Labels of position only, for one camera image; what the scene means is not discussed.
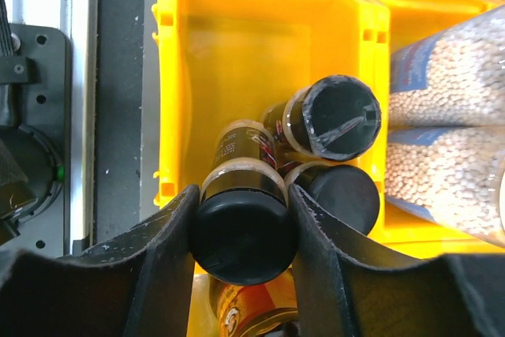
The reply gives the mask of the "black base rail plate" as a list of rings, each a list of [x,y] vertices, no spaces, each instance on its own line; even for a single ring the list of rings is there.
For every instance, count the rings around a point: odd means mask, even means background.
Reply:
[[[1,6],[1,243],[51,257],[69,234],[71,55],[64,33]]]

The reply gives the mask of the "red lid sauce jar front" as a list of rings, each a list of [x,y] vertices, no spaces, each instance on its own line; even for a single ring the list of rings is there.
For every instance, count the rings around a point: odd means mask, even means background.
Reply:
[[[238,286],[210,279],[209,301],[219,336],[300,336],[293,272],[272,281]]]

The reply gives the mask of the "small dark cap bottle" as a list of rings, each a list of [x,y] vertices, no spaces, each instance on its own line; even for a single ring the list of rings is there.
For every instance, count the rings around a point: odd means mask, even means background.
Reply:
[[[372,147],[382,110],[367,84],[331,75],[267,109],[261,123],[283,150],[345,162]]]
[[[325,211],[367,235],[380,211],[380,194],[371,177],[358,167],[324,161],[284,166],[286,185],[296,184]]]

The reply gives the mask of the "grey lid salt jar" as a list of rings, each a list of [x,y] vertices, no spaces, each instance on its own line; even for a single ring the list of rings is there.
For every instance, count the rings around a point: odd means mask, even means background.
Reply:
[[[390,72],[391,125],[503,125],[504,8],[403,47]]]

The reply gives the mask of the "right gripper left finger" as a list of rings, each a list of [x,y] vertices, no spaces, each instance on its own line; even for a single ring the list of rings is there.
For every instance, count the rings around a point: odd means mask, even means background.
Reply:
[[[77,256],[1,251],[4,336],[183,336],[194,260],[186,187],[156,214]]]

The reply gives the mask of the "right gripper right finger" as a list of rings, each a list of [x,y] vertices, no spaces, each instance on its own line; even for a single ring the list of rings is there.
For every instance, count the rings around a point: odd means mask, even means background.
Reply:
[[[504,257],[389,249],[289,187],[299,247],[293,262],[304,336],[501,336]]]

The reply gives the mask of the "yellow plastic bin organizer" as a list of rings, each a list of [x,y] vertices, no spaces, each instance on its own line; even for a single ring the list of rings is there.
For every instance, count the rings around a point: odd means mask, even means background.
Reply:
[[[387,104],[391,48],[503,0],[157,0],[159,181],[162,207],[200,184],[221,129],[311,80],[344,73]]]

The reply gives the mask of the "small black cap bottle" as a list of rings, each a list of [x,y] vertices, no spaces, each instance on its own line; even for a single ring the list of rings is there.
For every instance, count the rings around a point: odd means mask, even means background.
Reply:
[[[222,282],[257,285],[290,266],[297,241],[273,136],[259,122],[230,123],[219,136],[190,223],[194,260]]]

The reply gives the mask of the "grey lid white shaker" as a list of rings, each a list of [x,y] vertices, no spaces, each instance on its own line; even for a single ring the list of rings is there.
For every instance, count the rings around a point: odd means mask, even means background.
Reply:
[[[397,129],[387,139],[387,202],[504,245],[504,128]]]

